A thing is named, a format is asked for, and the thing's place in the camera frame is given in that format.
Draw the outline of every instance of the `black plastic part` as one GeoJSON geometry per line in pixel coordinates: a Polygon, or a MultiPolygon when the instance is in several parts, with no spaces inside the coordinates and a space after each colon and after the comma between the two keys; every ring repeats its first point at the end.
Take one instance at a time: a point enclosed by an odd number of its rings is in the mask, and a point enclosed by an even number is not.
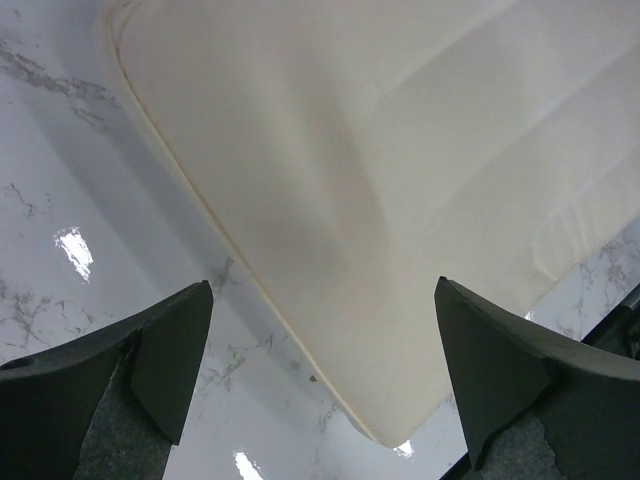
{"type": "Polygon", "coordinates": [[[134,347],[123,351],[84,437],[73,480],[161,480],[171,441],[129,386],[134,347]]]}
{"type": "Polygon", "coordinates": [[[552,385],[553,365],[497,322],[514,317],[461,285],[440,279],[438,326],[471,464],[487,442],[552,385]]]}
{"type": "Polygon", "coordinates": [[[73,477],[96,408],[125,354],[133,355],[123,375],[128,390],[168,442],[178,443],[212,307],[209,284],[194,284],[109,327],[1,366],[3,478],[73,477]]]}
{"type": "Polygon", "coordinates": [[[466,454],[453,464],[441,480],[479,480],[481,478],[480,474],[471,468],[471,459],[469,454],[466,454]]]}
{"type": "MultiPolygon", "coordinates": [[[[509,469],[508,456],[506,460],[504,456],[507,445],[507,453],[513,449],[522,464],[529,462],[529,474],[540,468],[540,452],[550,447],[555,455],[553,468],[557,467],[563,477],[640,478],[640,452],[636,446],[640,436],[639,363],[528,322],[446,279],[438,284],[436,307],[465,438],[472,441],[468,444],[470,463],[476,470],[483,469],[468,475],[500,478],[492,475],[509,469]],[[503,355],[502,359],[493,352],[503,355]],[[546,373],[547,385],[536,378],[539,369],[532,369],[531,363],[538,363],[546,373]],[[481,368],[487,366],[494,370],[483,372],[481,368]],[[474,374],[490,383],[483,384],[472,377],[474,374]],[[523,396],[514,390],[529,378],[533,378],[538,395],[531,402],[523,402],[523,396]],[[498,408],[508,413],[496,415],[498,408]],[[503,460],[488,462],[491,465],[485,470],[483,457],[494,438],[507,438],[512,430],[526,431],[522,428],[527,422],[542,425],[544,438],[526,437],[527,442],[518,441],[511,446],[502,442],[503,460]],[[520,448],[523,443],[528,443],[525,450],[520,448]]],[[[633,318],[637,316],[630,316],[635,315],[633,306],[623,302],[622,307],[615,318],[607,317],[604,326],[585,340],[613,351],[629,351],[629,340],[636,329],[633,318]]],[[[464,463],[459,465],[461,468],[451,473],[458,478],[472,478],[464,476],[464,463]]],[[[527,478],[526,470],[523,477],[517,478],[527,478]]]]}

